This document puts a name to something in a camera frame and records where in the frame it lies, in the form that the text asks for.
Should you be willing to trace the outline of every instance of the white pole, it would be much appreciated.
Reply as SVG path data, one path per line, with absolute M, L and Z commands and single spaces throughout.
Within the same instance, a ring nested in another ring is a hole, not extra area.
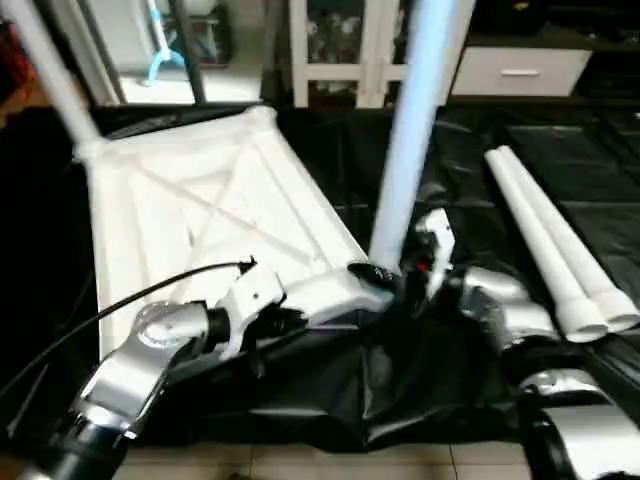
M 611 331 L 626 330 L 640 322 L 640 313 L 633 301 L 613 284 L 520 159 L 509 147 L 502 146 L 498 151 L 511 162 L 511 169 L 516 174 L 520 188 L 551 235 L 573 275 L 607 319 Z
M 411 17 L 409 71 L 393 121 L 370 260 L 398 271 L 444 78 L 457 0 L 418 0 Z
M 605 318 L 587 298 L 536 216 L 511 171 L 510 162 L 496 150 L 486 152 L 485 158 L 553 296 L 556 318 L 567 339 L 572 342 L 590 342 L 606 335 L 609 329 Z
M 100 140 L 31 0 L 0 0 L 0 7 L 6 17 L 15 21 L 20 41 L 74 143 L 81 146 Z

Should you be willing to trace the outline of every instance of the floor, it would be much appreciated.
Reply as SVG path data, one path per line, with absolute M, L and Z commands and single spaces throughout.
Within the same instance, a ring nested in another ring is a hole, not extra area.
M 403 445 L 368 455 L 330 455 L 306 446 L 200 445 L 130 453 L 118 480 L 528 480 L 517 444 Z

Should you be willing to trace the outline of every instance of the drawer handle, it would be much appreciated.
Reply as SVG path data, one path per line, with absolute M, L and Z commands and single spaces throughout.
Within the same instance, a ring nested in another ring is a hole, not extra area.
M 503 77 L 539 77 L 540 70 L 532 69 L 504 69 L 500 72 Z

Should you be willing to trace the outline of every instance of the black tarp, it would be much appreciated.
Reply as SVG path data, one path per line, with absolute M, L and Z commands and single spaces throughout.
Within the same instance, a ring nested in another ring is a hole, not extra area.
M 105 134 L 118 137 L 236 111 L 128 107 L 94 116 Z M 278 123 L 366 248 L 391 112 L 282 111 Z M 550 306 L 484 165 L 486 148 L 508 143 L 614 281 L 640 304 L 639 123 L 631 112 L 587 108 L 441 111 L 414 215 L 446 207 L 457 237 L 457 264 L 515 275 Z M 13 347 L 3 362 L 4 383 L 96 306 L 87 187 L 82 167 L 70 163 L 70 145 L 57 117 L 50 110 L 31 110 L 12 119 L 0 131 L 0 148 L 11 199 L 5 265 L 13 285 L 5 318 L 12 330 L 5 338 Z M 417 320 L 392 309 L 367 328 L 365 317 L 341 319 L 361 327 L 356 331 L 315 332 L 265 353 L 267 375 L 260 380 L 240 360 L 170 389 L 144 440 L 295 441 L 366 451 L 401 442 L 515 438 L 513 396 L 497 359 L 451 306 L 436 305 Z M 14 420 L 9 430 L 14 445 L 46 436 L 95 365 L 96 351 L 97 332 L 89 332 L 55 357 L 29 402 L 23 399 L 30 382 L 0 399 L 3 423 Z M 616 401 L 640 421 L 638 331 L 579 351 Z M 15 421 L 19 405 L 26 407 Z

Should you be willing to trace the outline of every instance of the cabinet drawer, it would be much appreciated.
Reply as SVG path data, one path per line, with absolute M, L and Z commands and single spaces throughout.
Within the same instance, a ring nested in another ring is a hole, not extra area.
M 467 48 L 453 95 L 567 97 L 591 52 L 541 48 Z

